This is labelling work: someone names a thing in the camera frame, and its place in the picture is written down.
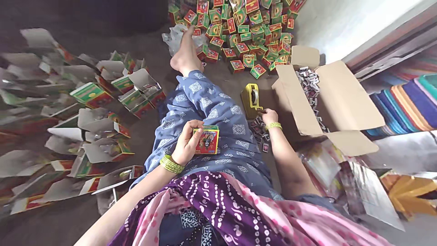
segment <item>hand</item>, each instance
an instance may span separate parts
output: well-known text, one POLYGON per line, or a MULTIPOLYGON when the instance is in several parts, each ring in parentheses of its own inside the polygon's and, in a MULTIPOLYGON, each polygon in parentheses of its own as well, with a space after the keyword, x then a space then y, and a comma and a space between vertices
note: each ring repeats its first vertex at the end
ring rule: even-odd
POLYGON ((278 122, 278 116, 274 110, 265 109, 263 112, 259 112, 258 114, 263 118, 263 121, 266 125, 273 122, 278 122))
POLYGON ((185 123, 184 129, 177 140, 176 148, 171 155, 171 158, 177 164, 185 166, 193 158, 203 132, 203 123, 203 121, 197 119, 185 123), (191 136, 194 128, 199 128, 199 130, 191 136))

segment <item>yellow bangle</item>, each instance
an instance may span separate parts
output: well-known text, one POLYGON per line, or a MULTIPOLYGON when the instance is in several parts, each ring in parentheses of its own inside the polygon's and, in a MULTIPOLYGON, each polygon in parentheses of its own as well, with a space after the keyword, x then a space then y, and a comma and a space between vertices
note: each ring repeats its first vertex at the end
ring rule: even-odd
POLYGON ((163 165, 163 167, 165 169, 167 169, 168 171, 172 172, 172 173, 176 173, 176 174, 180 174, 185 167, 176 164, 170 155, 165 155, 161 160, 160 160, 160 164, 163 165))
POLYGON ((279 122, 272 122, 272 123, 266 125, 266 131, 269 130, 269 128, 272 128, 272 127, 279 127, 282 130, 281 123, 279 123, 279 122))

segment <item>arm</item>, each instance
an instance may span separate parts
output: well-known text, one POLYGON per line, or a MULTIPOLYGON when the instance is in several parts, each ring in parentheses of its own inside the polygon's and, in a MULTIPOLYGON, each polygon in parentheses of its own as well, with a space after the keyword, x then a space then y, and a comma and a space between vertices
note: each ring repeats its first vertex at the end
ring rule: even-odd
MULTIPOLYGON (((274 110, 266 109, 265 113, 261 114, 267 125, 278 121, 274 110)), ((282 130, 279 127, 272 127, 269 129, 269 134, 284 198, 291 200, 302 194, 320 195, 282 130)))
MULTIPOLYGON (((185 124, 177 140, 176 149, 172 154, 173 160, 179 165, 185 166, 193 158, 196 146, 203 132, 202 125, 203 122, 196 119, 185 124), (191 137, 193 128, 199 128, 199 130, 191 137)), ((75 245, 107 245, 123 225, 138 201, 160 190, 175 176, 175 173, 159 165, 100 217, 75 245)))

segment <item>bare foot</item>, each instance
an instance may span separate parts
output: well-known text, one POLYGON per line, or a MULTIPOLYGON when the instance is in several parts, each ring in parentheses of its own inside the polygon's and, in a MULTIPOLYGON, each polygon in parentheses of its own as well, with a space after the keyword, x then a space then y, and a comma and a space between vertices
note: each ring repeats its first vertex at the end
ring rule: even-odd
POLYGON ((203 72, 202 62, 196 55, 196 47, 192 39, 194 28, 194 25, 190 26, 188 31, 182 35, 179 51, 170 60, 170 66, 181 72, 184 77, 188 77, 193 70, 203 72))

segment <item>white wall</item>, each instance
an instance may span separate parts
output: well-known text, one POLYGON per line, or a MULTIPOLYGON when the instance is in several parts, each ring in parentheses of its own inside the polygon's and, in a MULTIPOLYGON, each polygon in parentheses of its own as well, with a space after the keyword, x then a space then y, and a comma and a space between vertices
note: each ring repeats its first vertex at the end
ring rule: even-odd
POLYGON ((320 53, 326 54, 326 63, 347 62, 352 59, 349 54, 361 53, 399 27, 405 18, 412 18, 436 2, 307 0, 295 23, 295 42, 318 48, 320 53))

